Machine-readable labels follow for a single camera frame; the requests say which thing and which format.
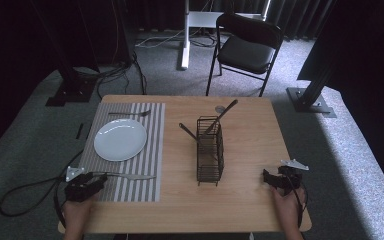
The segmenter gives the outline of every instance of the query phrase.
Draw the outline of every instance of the table top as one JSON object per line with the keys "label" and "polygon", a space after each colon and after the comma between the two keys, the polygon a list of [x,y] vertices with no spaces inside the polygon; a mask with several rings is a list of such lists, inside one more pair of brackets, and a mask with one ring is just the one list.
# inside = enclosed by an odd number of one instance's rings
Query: table top
{"label": "table top", "polygon": [[[196,180],[200,116],[218,116],[216,106],[236,104],[220,120],[223,175],[218,185]],[[103,103],[165,103],[161,189],[158,202],[96,202],[88,233],[193,233],[281,231],[262,171],[276,173],[290,159],[270,100],[256,97],[107,95]],[[311,228],[307,210],[302,231]]]}

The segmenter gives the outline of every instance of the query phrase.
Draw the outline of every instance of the chair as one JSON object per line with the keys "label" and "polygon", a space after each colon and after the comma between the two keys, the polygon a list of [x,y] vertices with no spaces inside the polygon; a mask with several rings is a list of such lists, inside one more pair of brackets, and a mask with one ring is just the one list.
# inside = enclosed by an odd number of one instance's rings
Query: chair
{"label": "chair", "polygon": [[[220,28],[232,34],[223,46],[220,43]],[[259,95],[261,97],[282,45],[283,32],[271,23],[228,13],[217,18],[216,30],[217,45],[214,49],[206,96],[210,91],[217,58],[220,76],[222,69],[226,69],[262,80],[264,83]],[[255,76],[262,74],[265,74],[265,77]]]}

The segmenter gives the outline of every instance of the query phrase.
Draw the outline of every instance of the chair seat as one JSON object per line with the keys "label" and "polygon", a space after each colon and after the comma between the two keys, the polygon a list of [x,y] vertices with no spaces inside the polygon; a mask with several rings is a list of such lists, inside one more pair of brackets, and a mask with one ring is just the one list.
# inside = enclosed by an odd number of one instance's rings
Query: chair seat
{"label": "chair seat", "polygon": [[268,70],[274,52],[271,47],[232,36],[224,43],[217,59],[223,65],[263,74]]}

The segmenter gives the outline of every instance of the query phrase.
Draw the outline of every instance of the chair backrest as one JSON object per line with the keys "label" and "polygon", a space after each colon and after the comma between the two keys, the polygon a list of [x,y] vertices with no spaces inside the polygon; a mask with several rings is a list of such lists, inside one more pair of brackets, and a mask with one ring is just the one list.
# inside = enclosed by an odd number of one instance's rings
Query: chair backrest
{"label": "chair backrest", "polygon": [[282,30],[268,22],[238,14],[223,13],[217,18],[217,34],[223,27],[233,35],[248,42],[260,43],[278,49],[283,41]]}

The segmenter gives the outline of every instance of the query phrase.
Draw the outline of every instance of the human hand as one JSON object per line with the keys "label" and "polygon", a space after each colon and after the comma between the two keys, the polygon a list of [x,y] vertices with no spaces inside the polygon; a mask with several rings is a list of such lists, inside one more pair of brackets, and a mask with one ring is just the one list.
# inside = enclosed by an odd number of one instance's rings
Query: human hand
{"label": "human hand", "polygon": [[[277,218],[279,223],[286,234],[288,240],[303,239],[298,228],[298,211],[300,206],[298,205],[297,198],[293,191],[286,196],[281,196],[276,188],[270,186],[270,191],[273,195],[274,206],[276,209]],[[304,189],[296,189],[300,202],[305,199]]]}
{"label": "human hand", "polygon": [[83,202],[64,203],[63,212],[65,218],[64,240],[77,240],[83,236],[84,227],[89,219],[93,203],[98,198],[98,194],[93,195]]}

